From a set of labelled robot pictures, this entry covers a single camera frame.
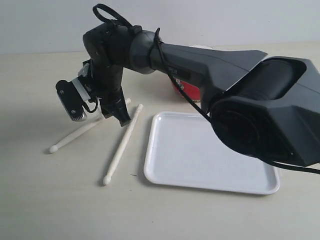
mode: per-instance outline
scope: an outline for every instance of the red container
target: red container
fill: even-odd
[[[183,91],[194,101],[199,102],[200,101],[200,90],[196,86],[193,86],[189,83],[186,83],[185,81],[176,79],[176,82],[179,84],[179,86],[183,89]],[[173,86],[175,91],[180,94],[176,86]]]

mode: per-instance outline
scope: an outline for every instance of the white wall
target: white wall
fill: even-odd
[[[0,54],[83,51],[96,3],[173,44],[320,40],[319,0],[2,0]]]

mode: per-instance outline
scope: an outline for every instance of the white tray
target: white tray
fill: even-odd
[[[144,163],[161,185],[269,195],[280,187],[276,168],[225,146],[199,114],[154,116]]]

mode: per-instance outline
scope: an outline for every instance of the white drumstick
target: white drumstick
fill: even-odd
[[[127,143],[128,143],[128,141],[129,141],[129,139],[131,137],[131,134],[132,134],[132,132],[134,130],[134,127],[135,127],[135,124],[137,122],[139,113],[141,112],[143,107],[144,106],[142,104],[139,104],[138,107],[136,108],[135,113],[134,113],[133,118],[132,118],[132,121],[129,124],[128,128],[126,129],[125,134],[124,134],[124,136],[123,136],[123,138],[122,138],[122,140],[120,142],[120,145],[119,145],[118,149],[116,150],[116,153],[115,153],[115,155],[114,155],[114,157],[112,159],[112,162],[110,164],[108,172],[106,173],[106,175],[105,175],[105,177],[103,179],[103,184],[104,185],[108,185],[110,183],[111,177],[114,174],[114,172],[115,172],[115,170],[116,170],[116,168],[118,166],[118,163],[119,163],[119,161],[121,159],[121,156],[125,151]]]
[[[125,100],[125,104],[128,105],[130,103],[131,103],[131,99],[127,98]],[[79,127],[77,130],[75,130],[74,132],[70,133],[68,136],[66,136],[63,139],[61,139],[55,145],[51,146],[49,148],[49,153],[50,154],[55,153],[56,151],[58,151],[59,148],[62,148],[63,146],[65,146],[68,143],[70,143],[71,141],[73,141],[76,138],[80,137],[82,134],[84,134],[88,130],[92,129],[97,124],[101,123],[103,120],[104,120],[104,117],[102,115],[102,116],[99,116],[98,119],[94,119],[94,121],[91,121],[91,122]]]

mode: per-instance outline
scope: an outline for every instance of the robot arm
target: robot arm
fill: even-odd
[[[104,18],[105,10],[117,20]],[[91,113],[86,101],[100,104],[103,115],[130,122],[121,87],[123,69],[141,74],[161,71],[200,89],[201,109],[230,149],[281,168],[314,172],[320,162],[320,75],[311,61],[271,57],[259,50],[218,51],[163,43],[156,32],[132,26],[111,8],[98,4],[104,23],[83,35],[90,60],[78,77],[56,84],[73,121]]]

